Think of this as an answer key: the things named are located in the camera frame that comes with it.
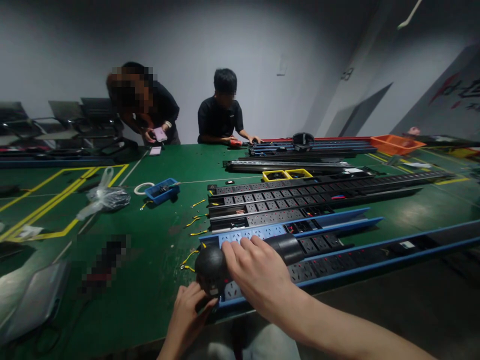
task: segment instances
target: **hand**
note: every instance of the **hand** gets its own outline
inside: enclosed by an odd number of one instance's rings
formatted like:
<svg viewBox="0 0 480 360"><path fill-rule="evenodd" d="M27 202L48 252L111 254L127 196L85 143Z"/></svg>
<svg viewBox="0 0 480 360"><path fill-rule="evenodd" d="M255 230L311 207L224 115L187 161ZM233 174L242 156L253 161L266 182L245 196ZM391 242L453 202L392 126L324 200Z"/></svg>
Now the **hand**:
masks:
<svg viewBox="0 0 480 360"><path fill-rule="evenodd" d="M155 143L155 140L150 137L150 133L153 131L152 128L144 128L141 130L141 136L149 143Z"/></svg>
<svg viewBox="0 0 480 360"><path fill-rule="evenodd" d="M248 141L250 142L250 145L253 145L254 144L254 140L256 140L257 143L262 143L262 139L259 138L258 136L249 136L248 137Z"/></svg>
<svg viewBox="0 0 480 360"><path fill-rule="evenodd" d="M223 137L222 138L223 141L230 141L230 140L238 140L235 136L229 136L229 137Z"/></svg>
<svg viewBox="0 0 480 360"><path fill-rule="evenodd" d="M188 287L180 286L178 288L166 339L158 359L179 359L182 353L194 342L212 308L218 301L217 298L211 299L203 312L197 315L195 307L206 297L207 294L196 281Z"/></svg>
<svg viewBox="0 0 480 360"><path fill-rule="evenodd" d="M282 313L295 303L299 288L279 254L258 236L242 237L240 244L224 241L221 249L233 280L248 302L271 323L280 326Z"/></svg>

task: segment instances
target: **black t-shirt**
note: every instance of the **black t-shirt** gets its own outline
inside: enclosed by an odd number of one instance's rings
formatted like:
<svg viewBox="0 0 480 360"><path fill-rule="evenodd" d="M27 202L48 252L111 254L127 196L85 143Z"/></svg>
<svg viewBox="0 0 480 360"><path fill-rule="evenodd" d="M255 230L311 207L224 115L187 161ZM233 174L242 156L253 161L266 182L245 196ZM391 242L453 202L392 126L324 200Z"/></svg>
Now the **black t-shirt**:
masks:
<svg viewBox="0 0 480 360"><path fill-rule="evenodd" d="M210 135L218 138L228 138L234 133L244 129L242 108L237 100L234 100L229 109L221 107L215 98L209 97L204 100L198 109L198 143L202 143L202 135Z"/></svg>
<svg viewBox="0 0 480 360"><path fill-rule="evenodd" d="M163 86L156 80L151 83L150 91L153 95L153 104L156 107L156 111L150 112L148 115L150 115L154 128L159 128L165 123L165 121L168 121L171 123L171 128L168 129L167 132L174 131L177 128L175 121L177 120L180 112L180 108L177 105L177 102L175 101L172 94L167 90L167 88L165 88L165 86ZM116 106L110 89L108 93L110 95L110 99L112 100L113 105ZM135 122L140 128L147 127L147 122L144 121L140 116L136 116L135 118ZM131 127L130 124L127 125L134 132L138 132L136 129Z"/></svg>

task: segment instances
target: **sticker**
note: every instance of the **sticker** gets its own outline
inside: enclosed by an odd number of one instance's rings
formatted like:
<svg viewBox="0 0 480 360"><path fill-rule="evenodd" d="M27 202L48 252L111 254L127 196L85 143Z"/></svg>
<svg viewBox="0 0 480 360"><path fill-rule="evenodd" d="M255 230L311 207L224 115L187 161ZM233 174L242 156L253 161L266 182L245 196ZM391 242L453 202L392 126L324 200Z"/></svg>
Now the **sticker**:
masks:
<svg viewBox="0 0 480 360"><path fill-rule="evenodd" d="M363 170L357 169L356 167L345 169L346 173L363 173Z"/></svg>
<svg viewBox="0 0 480 360"><path fill-rule="evenodd" d="M401 242L400 245L402 245L405 249L411 249L415 247L415 245L413 245L410 241Z"/></svg>

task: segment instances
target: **wrist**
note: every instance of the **wrist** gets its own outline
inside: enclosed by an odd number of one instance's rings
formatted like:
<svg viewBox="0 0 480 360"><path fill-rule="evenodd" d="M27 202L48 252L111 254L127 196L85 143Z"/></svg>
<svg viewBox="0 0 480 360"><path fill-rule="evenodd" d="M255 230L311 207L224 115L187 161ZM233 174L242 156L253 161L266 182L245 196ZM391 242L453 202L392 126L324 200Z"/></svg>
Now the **wrist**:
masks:
<svg viewBox="0 0 480 360"><path fill-rule="evenodd" d="M163 346L160 350L160 354L158 354L158 357L156 358L156 360L177 360L177 359L180 359L181 355L182 354L181 354L180 348L178 347L178 344L175 345L170 343L167 337L163 343Z"/></svg>

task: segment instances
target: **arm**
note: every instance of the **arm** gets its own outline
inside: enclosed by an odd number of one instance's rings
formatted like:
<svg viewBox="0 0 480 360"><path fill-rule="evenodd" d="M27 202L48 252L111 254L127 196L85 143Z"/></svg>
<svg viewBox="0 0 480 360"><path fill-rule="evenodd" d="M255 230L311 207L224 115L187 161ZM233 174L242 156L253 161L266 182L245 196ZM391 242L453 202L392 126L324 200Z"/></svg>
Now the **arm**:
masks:
<svg viewBox="0 0 480 360"><path fill-rule="evenodd" d="M258 136L250 136L244 129L244 116L242 114L242 108L238 105L237 114L236 114L236 124L235 124L236 132L244 139L247 139L250 142L250 145L254 144L254 140L257 143L261 143L262 139Z"/></svg>
<svg viewBox="0 0 480 360"><path fill-rule="evenodd" d="M206 297L207 294L200 288L198 282L178 288L165 342L157 360L180 359L194 342L218 300L210 299L203 311L197 315L196 306Z"/></svg>
<svg viewBox="0 0 480 360"><path fill-rule="evenodd" d="M351 360L432 360L387 329L327 306L290 280L282 258L259 237L222 244L228 270L265 319L292 339Z"/></svg>

